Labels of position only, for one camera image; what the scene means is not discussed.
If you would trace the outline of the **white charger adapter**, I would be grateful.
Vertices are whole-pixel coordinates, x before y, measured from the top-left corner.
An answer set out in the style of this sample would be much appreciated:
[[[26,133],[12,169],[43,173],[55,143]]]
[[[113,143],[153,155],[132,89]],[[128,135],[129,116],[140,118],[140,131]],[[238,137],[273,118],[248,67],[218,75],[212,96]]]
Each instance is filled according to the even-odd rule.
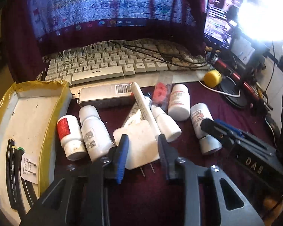
[[[159,159],[157,141],[151,126],[146,120],[142,120],[137,124],[115,129],[113,137],[117,145],[119,145],[123,134],[126,134],[129,138],[125,168],[128,170],[139,168],[145,178],[142,167],[147,164],[152,166],[151,163]]]

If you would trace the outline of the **small white dropper bottle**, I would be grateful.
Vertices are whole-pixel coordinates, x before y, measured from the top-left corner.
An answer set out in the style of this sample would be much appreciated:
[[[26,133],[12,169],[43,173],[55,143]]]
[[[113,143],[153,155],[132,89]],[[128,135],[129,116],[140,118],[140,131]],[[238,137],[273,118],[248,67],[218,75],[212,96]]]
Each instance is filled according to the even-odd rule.
[[[151,106],[152,114],[162,134],[168,142],[176,140],[181,135],[181,129],[176,124],[175,120],[167,115],[165,111],[159,106]]]

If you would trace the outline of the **white bottle labelled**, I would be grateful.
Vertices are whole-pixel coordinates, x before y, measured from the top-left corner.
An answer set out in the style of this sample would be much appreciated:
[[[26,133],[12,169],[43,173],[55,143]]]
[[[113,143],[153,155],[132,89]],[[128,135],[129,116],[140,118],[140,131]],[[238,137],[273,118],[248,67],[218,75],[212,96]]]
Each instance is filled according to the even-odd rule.
[[[190,95],[186,85],[176,84],[172,88],[168,115],[176,121],[187,120],[190,116]]]

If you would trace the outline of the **red item plastic packet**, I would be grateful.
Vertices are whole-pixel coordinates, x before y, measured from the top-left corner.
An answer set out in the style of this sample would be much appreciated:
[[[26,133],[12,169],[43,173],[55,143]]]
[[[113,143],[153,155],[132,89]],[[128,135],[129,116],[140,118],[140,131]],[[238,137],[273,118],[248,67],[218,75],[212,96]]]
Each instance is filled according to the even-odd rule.
[[[155,89],[152,95],[152,104],[159,106],[164,111],[167,111],[169,98],[172,90],[173,75],[167,71],[162,71],[159,74]]]

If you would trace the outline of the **red label white bottle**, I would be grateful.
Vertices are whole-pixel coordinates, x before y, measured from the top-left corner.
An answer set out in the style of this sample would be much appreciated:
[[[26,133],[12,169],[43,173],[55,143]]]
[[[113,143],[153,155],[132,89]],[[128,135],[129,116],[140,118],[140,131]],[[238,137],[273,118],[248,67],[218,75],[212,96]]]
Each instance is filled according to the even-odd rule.
[[[76,161],[86,156],[87,153],[80,125],[75,116],[62,116],[57,121],[57,131],[61,146],[68,160]]]

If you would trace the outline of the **white paper tube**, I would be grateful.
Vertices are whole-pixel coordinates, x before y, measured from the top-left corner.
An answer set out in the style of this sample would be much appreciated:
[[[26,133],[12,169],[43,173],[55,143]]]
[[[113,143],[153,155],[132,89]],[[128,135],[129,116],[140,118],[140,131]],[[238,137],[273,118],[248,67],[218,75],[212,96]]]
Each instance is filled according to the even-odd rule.
[[[158,139],[159,135],[161,134],[159,127],[155,121],[155,118],[150,110],[150,107],[147,105],[145,97],[141,91],[141,88],[137,84],[137,82],[133,82],[131,84],[131,90],[133,92],[133,95],[135,97],[135,100],[139,106],[139,109],[141,110],[141,114],[143,118],[149,123],[152,132],[155,136],[155,139]]]

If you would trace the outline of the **silver red carton box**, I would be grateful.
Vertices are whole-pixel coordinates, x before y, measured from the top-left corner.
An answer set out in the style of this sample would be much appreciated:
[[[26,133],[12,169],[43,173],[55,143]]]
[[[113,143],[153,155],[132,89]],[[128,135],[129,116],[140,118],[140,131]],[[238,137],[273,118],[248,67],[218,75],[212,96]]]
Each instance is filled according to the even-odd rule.
[[[83,107],[92,105],[98,109],[134,104],[131,83],[93,86],[80,90],[77,103]]]

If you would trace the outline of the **black microphone stand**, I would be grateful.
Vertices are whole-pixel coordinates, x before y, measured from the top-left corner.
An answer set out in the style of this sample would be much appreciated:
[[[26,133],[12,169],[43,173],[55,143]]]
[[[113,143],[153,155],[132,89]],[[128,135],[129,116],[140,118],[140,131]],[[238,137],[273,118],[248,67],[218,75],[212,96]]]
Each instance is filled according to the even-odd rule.
[[[226,100],[237,109],[253,108],[255,112],[268,109],[266,96],[255,79],[256,68],[244,65],[232,52],[222,51],[217,54],[215,69],[224,79],[218,86],[227,93]]]

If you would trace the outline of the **yellow round cap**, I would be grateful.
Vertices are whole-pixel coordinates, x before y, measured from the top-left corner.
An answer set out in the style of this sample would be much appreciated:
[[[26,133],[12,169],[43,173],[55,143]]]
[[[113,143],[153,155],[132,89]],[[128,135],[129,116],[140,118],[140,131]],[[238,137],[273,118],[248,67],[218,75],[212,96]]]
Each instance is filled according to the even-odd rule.
[[[214,88],[222,81],[222,75],[217,70],[211,70],[203,77],[204,84],[209,88]]]

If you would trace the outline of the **small white plug adapter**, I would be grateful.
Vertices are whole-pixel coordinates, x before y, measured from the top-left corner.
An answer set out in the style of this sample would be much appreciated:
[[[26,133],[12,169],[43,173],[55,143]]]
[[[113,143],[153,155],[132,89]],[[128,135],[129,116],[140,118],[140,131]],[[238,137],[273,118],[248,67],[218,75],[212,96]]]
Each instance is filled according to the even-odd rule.
[[[24,153],[21,158],[20,175],[21,178],[33,184],[38,184],[38,159],[29,153]]]

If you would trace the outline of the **maroon table cloth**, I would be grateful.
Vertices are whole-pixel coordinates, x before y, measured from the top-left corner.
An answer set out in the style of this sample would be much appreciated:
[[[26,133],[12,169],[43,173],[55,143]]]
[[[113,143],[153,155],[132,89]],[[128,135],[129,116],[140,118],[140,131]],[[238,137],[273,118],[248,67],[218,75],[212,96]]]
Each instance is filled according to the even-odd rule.
[[[142,178],[127,170],[121,185],[107,181],[104,202],[110,225],[283,225],[283,203],[257,178],[228,157],[203,157],[190,124],[171,150],[182,156]]]

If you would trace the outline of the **black pen in box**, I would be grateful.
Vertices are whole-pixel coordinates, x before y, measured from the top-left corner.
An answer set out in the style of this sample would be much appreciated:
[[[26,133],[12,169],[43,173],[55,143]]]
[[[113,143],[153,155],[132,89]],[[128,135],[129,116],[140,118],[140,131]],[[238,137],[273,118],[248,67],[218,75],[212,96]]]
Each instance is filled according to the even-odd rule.
[[[7,194],[11,208],[20,212],[20,210],[24,209],[24,206],[20,205],[21,203],[19,202],[21,196],[19,189],[17,153],[18,150],[15,147],[15,141],[9,139],[7,143],[5,163]]]

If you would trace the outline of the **red microphone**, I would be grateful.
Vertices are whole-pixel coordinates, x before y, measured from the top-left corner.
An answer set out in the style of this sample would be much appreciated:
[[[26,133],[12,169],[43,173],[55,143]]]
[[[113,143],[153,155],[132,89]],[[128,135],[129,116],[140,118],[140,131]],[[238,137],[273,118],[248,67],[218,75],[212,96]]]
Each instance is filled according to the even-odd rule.
[[[253,67],[244,68],[243,74],[240,75],[214,51],[208,52],[206,59],[215,70],[224,76],[218,87],[224,92],[227,101],[235,108],[245,109],[248,104],[253,104],[254,108],[262,111],[273,109],[268,102],[266,91],[255,79]]]

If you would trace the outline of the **yellow taped white box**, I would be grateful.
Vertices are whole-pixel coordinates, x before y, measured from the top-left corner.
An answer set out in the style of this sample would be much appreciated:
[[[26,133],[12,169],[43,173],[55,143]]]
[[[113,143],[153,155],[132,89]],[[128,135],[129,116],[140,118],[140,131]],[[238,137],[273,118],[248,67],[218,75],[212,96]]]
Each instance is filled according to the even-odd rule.
[[[37,197],[54,180],[56,149],[60,146],[57,121],[69,107],[72,94],[68,83],[29,81],[14,83],[0,101],[0,212],[12,225],[19,225],[18,212],[11,208],[5,178],[9,139],[37,160]]]

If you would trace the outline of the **white computer keyboard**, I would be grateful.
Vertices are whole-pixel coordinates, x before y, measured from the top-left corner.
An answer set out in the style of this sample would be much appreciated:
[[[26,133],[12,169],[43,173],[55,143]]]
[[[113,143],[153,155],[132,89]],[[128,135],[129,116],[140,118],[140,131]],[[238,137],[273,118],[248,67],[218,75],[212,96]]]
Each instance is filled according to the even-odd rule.
[[[165,40],[111,40],[44,57],[42,79],[64,80],[71,86],[160,71],[208,69],[203,54],[193,56],[182,45]]]

